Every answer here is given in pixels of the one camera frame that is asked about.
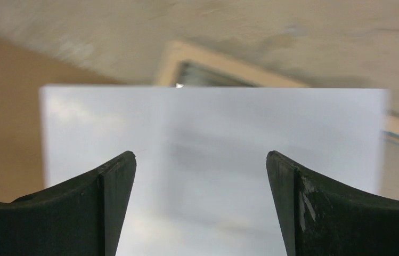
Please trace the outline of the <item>brown backing board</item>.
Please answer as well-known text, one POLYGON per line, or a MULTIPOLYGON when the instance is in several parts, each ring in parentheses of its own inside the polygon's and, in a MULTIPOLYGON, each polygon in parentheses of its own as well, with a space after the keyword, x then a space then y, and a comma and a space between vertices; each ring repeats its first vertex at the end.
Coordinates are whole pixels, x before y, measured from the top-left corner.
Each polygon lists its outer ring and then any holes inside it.
POLYGON ((114 79, 0 39, 0 202, 43 189, 39 88, 114 79))

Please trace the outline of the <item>hot air balloon photo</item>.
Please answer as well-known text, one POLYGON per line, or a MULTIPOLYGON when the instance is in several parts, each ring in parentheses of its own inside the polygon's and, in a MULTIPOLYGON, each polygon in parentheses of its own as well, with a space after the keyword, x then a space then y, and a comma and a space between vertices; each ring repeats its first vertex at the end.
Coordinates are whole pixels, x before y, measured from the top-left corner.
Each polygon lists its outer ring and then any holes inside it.
POLYGON ((118 255, 285 255, 268 152, 376 193, 388 102, 382 89, 45 86, 45 182, 130 150, 118 255))

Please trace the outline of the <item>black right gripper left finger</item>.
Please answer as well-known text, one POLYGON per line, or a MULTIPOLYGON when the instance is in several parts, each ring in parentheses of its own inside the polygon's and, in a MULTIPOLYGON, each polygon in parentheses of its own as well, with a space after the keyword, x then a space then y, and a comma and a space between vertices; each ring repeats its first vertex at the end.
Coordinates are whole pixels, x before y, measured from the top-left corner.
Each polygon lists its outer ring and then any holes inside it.
POLYGON ((126 151, 99 167, 0 202, 0 255, 115 255, 136 171, 126 151))

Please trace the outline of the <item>blue wooden picture frame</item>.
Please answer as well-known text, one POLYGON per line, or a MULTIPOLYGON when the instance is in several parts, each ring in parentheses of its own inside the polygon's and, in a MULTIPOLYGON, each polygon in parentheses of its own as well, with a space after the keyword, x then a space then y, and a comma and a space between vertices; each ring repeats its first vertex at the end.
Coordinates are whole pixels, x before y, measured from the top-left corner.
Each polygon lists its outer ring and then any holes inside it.
MULTIPOLYGON (((165 87, 175 86, 187 63, 261 87, 310 87, 297 79, 272 73, 228 54, 218 53, 203 46, 179 40, 167 43, 154 77, 154 84, 165 87)), ((399 144, 399 114, 393 112, 388 114, 385 134, 390 142, 399 144)))

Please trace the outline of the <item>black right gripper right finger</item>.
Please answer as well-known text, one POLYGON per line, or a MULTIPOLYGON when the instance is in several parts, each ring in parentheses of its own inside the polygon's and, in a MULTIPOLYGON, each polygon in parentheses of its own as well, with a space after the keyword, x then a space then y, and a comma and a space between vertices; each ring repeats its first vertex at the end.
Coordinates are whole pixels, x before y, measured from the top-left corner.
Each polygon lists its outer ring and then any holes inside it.
POLYGON ((278 151, 266 169, 287 255, 399 255, 399 201, 353 188, 278 151))

